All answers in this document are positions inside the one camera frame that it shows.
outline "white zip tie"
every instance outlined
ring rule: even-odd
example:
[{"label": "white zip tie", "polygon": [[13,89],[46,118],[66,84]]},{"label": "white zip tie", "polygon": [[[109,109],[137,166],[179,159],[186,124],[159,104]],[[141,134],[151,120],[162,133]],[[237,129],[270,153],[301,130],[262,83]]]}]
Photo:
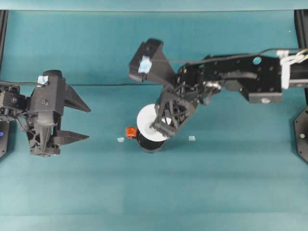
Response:
[{"label": "white zip tie", "polygon": [[308,55],[304,55],[304,51],[297,53],[296,55],[289,55],[289,51],[277,51],[277,56],[280,58],[281,71],[281,87],[283,89],[289,88],[291,65],[295,63],[301,63],[308,59]]}]

